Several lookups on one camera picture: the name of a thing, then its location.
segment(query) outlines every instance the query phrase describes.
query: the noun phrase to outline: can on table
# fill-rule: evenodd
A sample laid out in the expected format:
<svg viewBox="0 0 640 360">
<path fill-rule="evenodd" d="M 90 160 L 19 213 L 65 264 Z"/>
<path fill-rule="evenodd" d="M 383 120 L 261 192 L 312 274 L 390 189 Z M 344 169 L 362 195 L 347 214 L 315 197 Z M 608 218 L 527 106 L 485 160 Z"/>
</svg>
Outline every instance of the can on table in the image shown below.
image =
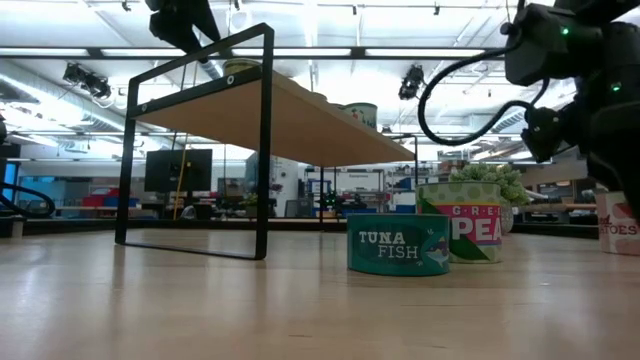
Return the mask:
<svg viewBox="0 0 640 360">
<path fill-rule="evenodd" d="M 500 186 L 491 182 L 425 184 L 416 191 L 418 214 L 451 218 L 451 262 L 501 261 Z"/>
<path fill-rule="evenodd" d="M 449 217 L 352 214 L 347 218 L 349 269 L 377 275 L 449 272 Z"/>
<path fill-rule="evenodd" d="M 236 58 L 225 61 L 222 68 L 224 76 L 229 76 L 256 66 L 260 66 L 260 63 L 255 60 Z"/>
<path fill-rule="evenodd" d="M 370 103 L 353 103 L 342 106 L 342 111 L 357 121 L 376 130 L 378 125 L 378 107 Z"/>
<path fill-rule="evenodd" d="M 640 255 L 640 224 L 622 192 L 596 195 L 600 248 L 604 252 Z"/>
</svg>

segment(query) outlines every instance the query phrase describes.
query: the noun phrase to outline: black frame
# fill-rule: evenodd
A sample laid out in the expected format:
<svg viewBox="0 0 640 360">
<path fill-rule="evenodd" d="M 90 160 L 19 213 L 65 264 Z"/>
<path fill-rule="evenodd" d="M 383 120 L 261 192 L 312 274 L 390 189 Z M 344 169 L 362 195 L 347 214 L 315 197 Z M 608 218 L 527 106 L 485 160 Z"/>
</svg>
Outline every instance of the black frame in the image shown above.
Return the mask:
<svg viewBox="0 0 640 360">
<path fill-rule="evenodd" d="M 237 74 L 223 76 L 220 79 L 171 94 L 145 104 L 138 104 L 138 89 L 144 81 L 165 74 L 168 71 L 207 57 L 221 50 L 249 39 L 264 36 L 262 66 L 254 67 Z M 262 260 L 267 256 L 267 237 L 269 222 L 269 162 L 271 157 L 271 100 L 273 81 L 273 51 L 274 30 L 265 23 L 250 27 L 242 32 L 221 39 L 205 48 L 185 55 L 179 59 L 158 66 L 129 80 L 127 97 L 127 115 L 125 120 L 122 167 L 120 170 L 120 194 L 118 199 L 118 213 L 116 218 L 115 242 L 119 245 L 135 246 L 148 249 L 180 251 L 194 254 L 223 256 L 236 259 Z M 256 224 L 256 243 L 253 254 L 239 254 L 221 251 L 204 251 L 179 246 L 162 246 L 147 243 L 127 242 L 127 227 L 129 222 L 129 199 L 131 191 L 131 171 L 133 167 L 133 143 L 135 139 L 136 117 L 153 111 L 164 109 L 172 105 L 224 91 L 231 87 L 252 81 L 262 81 L 260 99 L 260 146 L 258 150 L 258 213 Z"/>
</svg>

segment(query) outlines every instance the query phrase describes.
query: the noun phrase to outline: wooden floor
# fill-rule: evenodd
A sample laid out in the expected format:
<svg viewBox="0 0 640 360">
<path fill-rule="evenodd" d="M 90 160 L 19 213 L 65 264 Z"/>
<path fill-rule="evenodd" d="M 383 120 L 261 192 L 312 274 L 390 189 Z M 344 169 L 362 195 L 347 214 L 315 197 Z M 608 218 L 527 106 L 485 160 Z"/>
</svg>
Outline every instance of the wooden floor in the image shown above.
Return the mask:
<svg viewBox="0 0 640 360">
<path fill-rule="evenodd" d="M 252 235 L 130 239 L 231 251 Z M 0 359 L 640 357 L 640 258 L 593 240 L 514 235 L 504 263 L 433 278 L 350 272 L 342 234 L 272 233 L 263 262 L 112 240 L 0 243 Z"/>
</svg>

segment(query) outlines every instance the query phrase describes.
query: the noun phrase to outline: wooden tabletop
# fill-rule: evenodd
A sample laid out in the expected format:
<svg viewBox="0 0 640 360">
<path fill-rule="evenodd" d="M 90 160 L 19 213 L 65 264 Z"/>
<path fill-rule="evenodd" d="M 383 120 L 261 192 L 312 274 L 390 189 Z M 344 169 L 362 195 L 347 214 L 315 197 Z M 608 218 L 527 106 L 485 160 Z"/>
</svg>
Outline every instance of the wooden tabletop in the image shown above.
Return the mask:
<svg viewBox="0 0 640 360">
<path fill-rule="evenodd" d="M 261 83 L 205 95 L 137 120 L 257 150 Z M 411 151 L 277 72 L 272 104 L 273 155 L 327 167 L 413 161 Z"/>
<path fill-rule="evenodd" d="M 251 251 L 255 233 L 131 230 Z M 113 245 L 113 232 L 0 241 L 3 360 L 636 360 L 640 259 L 506 236 L 500 264 L 436 277 L 347 270 L 344 234 L 272 232 L 265 261 Z"/>
</svg>

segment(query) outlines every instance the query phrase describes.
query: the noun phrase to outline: computer screen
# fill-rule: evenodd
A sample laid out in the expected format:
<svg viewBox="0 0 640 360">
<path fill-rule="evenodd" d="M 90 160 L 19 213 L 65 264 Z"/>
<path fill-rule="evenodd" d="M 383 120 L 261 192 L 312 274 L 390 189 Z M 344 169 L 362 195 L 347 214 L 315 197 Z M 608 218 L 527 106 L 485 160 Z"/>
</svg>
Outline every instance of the computer screen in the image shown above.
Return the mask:
<svg viewBox="0 0 640 360">
<path fill-rule="evenodd" d="M 186 151 L 180 191 L 211 191 L 212 156 L 210 149 Z M 176 191 L 181 164 L 182 150 L 148 152 L 144 191 Z"/>
</svg>

